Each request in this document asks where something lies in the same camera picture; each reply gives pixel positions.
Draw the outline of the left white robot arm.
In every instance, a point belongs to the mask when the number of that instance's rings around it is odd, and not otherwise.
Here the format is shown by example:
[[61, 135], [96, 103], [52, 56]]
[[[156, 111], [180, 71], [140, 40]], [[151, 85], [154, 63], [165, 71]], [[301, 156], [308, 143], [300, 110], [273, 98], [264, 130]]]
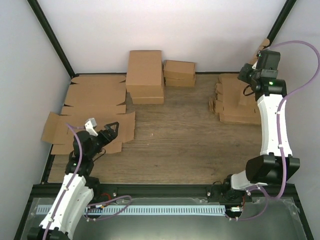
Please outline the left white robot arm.
[[73, 150], [69, 154], [60, 190], [44, 219], [38, 227], [30, 228], [29, 240], [71, 240], [84, 210], [90, 202], [102, 196], [100, 181], [91, 176], [94, 157], [118, 137], [119, 122], [106, 124], [96, 131], [94, 118], [73, 134]]

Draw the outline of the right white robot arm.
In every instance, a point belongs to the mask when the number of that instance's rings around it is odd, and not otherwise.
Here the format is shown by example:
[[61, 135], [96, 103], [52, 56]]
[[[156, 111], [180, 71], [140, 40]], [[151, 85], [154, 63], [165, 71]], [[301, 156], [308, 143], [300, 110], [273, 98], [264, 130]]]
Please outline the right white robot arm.
[[261, 126], [261, 149], [247, 161], [240, 173], [229, 174], [223, 181], [223, 198], [232, 202], [241, 191], [280, 185], [278, 198], [286, 182], [299, 169], [300, 160], [293, 156], [286, 127], [287, 86], [278, 79], [281, 54], [260, 50], [255, 61], [245, 63], [238, 75], [219, 75], [215, 97], [209, 108], [224, 123]]

